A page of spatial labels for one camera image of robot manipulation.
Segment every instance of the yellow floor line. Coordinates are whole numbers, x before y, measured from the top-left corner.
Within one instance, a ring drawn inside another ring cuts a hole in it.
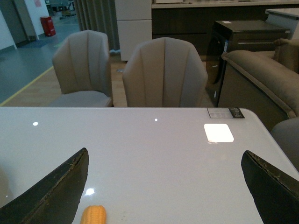
[[[53,68],[50,67],[48,68],[46,71],[44,71],[41,75],[39,75],[38,77],[36,77],[34,80],[32,80],[30,83],[28,83],[26,86],[24,86],[23,88],[21,88],[19,91],[17,91],[14,95],[12,95],[10,98],[6,99],[4,102],[2,102],[0,104],[0,106],[3,106],[4,104],[6,104],[9,100],[12,100],[14,97],[16,97],[20,92],[22,92],[23,90],[27,89],[31,84],[33,84],[34,82],[36,82],[38,79],[40,79],[41,77],[43,77],[48,71],[50,71]]]

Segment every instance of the dark wood cabinet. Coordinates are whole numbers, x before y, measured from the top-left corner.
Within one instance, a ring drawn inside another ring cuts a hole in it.
[[[299,4],[232,6],[232,7],[191,7],[153,8],[153,39],[168,36],[191,42],[199,55],[204,58],[211,39],[214,21],[262,20],[268,15],[268,8],[297,8]]]

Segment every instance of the gray curtain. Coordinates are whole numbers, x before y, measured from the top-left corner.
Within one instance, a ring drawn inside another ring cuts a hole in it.
[[[110,50],[119,50],[114,0],[74,0],[80,30],[107,34]]]

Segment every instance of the corn cob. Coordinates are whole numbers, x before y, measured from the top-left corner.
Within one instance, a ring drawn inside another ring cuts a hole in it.
[[[88,206],[82,214],[80,224],[105,224],[106,210],[102,205]]]

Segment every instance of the red fire extinguisher box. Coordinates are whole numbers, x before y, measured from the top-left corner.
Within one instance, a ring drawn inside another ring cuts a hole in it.
[[[54,36],[56,34],[51,16],[41,17],[41,23],[46,36]]]

